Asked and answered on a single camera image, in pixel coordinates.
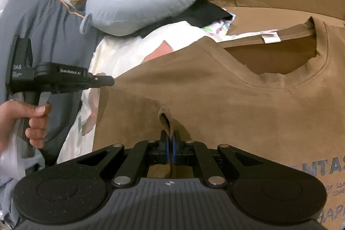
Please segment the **person's left hand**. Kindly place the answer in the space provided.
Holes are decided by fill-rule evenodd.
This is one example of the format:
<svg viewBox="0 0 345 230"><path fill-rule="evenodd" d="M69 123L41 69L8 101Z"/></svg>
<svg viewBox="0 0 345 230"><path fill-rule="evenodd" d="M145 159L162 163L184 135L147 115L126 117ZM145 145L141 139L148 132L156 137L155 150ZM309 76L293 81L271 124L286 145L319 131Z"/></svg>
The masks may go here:
<svg viewBox="0 0 345 230"><path fill-rule="evenodd" d="M29 127L25 130L25 136L28 138L30 144L38 149L44 147L44 138L47 135L47 125L51 110L50 103L42 106L34 106L9 100L1 104L1 152L5 151L8 146L11 131L19 119L29 119Z"/></svg>

